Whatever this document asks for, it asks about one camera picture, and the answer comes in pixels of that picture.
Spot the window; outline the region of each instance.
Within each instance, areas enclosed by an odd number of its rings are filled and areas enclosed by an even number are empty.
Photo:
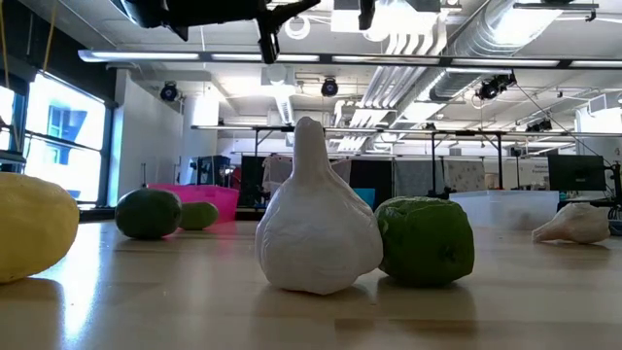
[[[0,150],[8,150],[11,140],[8,125],[13,124],[13,108],[16,94],[11,90],[0,87]]]
[[[59,184],[74,198],[99,199],[106,107],[53,78],[30,85],[25,173]]]

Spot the pink object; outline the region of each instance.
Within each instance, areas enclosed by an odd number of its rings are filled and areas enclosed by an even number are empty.
[[[219,216],[216,224],[235,221],[235,210],[238,190],[222,188],[212,185],[181,186],[169,184],[149,184],[149,189],[171,191],[182,200],[182,203],[206,201],[218,208]]]

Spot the red object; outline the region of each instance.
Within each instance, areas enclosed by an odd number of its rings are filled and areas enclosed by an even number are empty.
[[[242,168],[236,167],[231,174],[231,187],[236,190],[242,188]]]
[[[216,224],[235,221],[237,199],[240,191],[219,186],[199,185],[180,186],[169,184],[149,184],[148,189],[171,191],[182,200],[182,203],[199,201],[209,202],[218,208],[219,217]]]

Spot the garlic bulb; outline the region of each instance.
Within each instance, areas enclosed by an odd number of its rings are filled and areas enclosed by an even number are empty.
[[[373,212],[330,168],[319,122],[296,124],[294,171],[272,197],[255,248],[271,284],[319,295],[349,287],[382,261]]]
[[[589,203],[571,203],[532,234],[534,242],[563,239],[581,244],[596,243],[609,238],[609,220],[603,209]]]

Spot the yellow squash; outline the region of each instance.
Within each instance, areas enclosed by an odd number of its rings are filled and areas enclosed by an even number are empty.
[[[76,239],[80,211],[59,185],[0,172],[0,283],[50,268]]]

